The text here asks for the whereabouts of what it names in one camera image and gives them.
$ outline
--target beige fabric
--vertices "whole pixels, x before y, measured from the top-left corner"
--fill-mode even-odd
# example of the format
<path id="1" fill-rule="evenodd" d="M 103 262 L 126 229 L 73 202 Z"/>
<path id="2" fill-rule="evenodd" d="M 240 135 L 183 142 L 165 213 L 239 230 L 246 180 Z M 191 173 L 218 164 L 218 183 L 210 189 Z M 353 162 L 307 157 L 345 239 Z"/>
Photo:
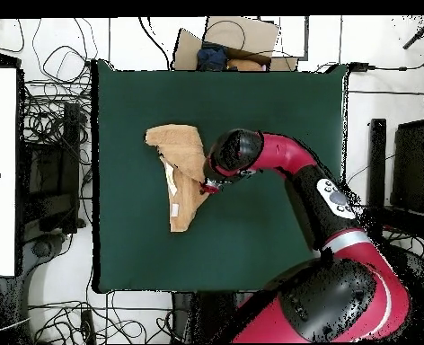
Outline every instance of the beige fabric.
<path id="1" fill-rule="evenodd" d="M 145 142 L 157 147 L 166 171 L 171 232 L 185 232 L 196 210 L 208 197 L 207 193 L 199 193 L 206 157 L 198 130 L 175 124 L 154 127 L 146 132 Z"/>
<path id="2" fill-rule="evenodd" d="M 236 66 L 238 71 L 262 71 L 260 64 L 251 61 L 250 59 L 230 59 L 228 67 Z"/>

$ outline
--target red robot arm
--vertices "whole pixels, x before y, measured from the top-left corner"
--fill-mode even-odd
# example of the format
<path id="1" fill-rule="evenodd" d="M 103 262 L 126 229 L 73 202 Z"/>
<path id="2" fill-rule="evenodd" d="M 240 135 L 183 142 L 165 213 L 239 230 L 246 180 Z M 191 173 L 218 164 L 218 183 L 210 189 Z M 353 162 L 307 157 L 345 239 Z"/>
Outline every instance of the red robot arm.
<path id="1" fill-rule="evenodd" d="M 309 148 L 281 135 L 229 131 L 208 155 L 202 190 L 215 193 L 267 169 L 283 178 L 306 243 L 321 258 L 292 269 L 272 283 L 271 292 L 246 301 L 236 314 L 241 325 L 235 321 L 233 330 L 224 330 L 226 340 L 345 342 L 397 332 L 410 311 L 407 289 Z"/>

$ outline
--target green table surface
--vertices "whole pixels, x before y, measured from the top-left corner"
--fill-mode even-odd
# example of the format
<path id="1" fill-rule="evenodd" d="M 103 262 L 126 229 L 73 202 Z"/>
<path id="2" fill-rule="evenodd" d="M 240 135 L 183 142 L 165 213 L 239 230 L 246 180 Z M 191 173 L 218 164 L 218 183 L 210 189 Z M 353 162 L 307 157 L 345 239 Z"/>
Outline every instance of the green table surface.
<path id="1" fill-rule="evenodd" d="M 303 140 L 340 176 L 346 67 L 329 74 L 119 72 L 98 62 L 98 289 L 259 289 L 312 258 L 273 172 L 209 197 L 185 233 L 170 233 L 169 200 L 145 131 L 198 128 L 206 152 L 232 128 Z"/>

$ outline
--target cardboard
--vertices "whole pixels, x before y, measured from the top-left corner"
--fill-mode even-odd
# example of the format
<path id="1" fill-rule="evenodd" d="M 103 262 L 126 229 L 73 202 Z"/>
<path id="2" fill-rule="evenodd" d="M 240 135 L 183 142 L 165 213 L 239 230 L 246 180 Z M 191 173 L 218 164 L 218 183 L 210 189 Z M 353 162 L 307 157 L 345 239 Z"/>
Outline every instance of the cardboard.
<path id="1" fill-rule="evenodd" d="M 270 71 L 294 71 L 298 65 L 297 57 L 273 57 L 271 59 Z"/>
<path id="2" fill-rule="evenodd" d="M 278 33 L 279 27 L 273 23 L 250 20 L 245 17 L 210 16 L 202 39 L 180 29 L 173 68 L 174 70 L 196 70 L 197 54 L 204 40 L 227 47 L 230 59 L 249 59 L 260 65 L 269 65 L 271 59 L 274 59 L 278 62 L 274 68 L 270 65 L 270 71 L 293 71 L 296 68 L 296 58 L 288 57 L 286 61 L 282 57 L 272 57 Z"/>

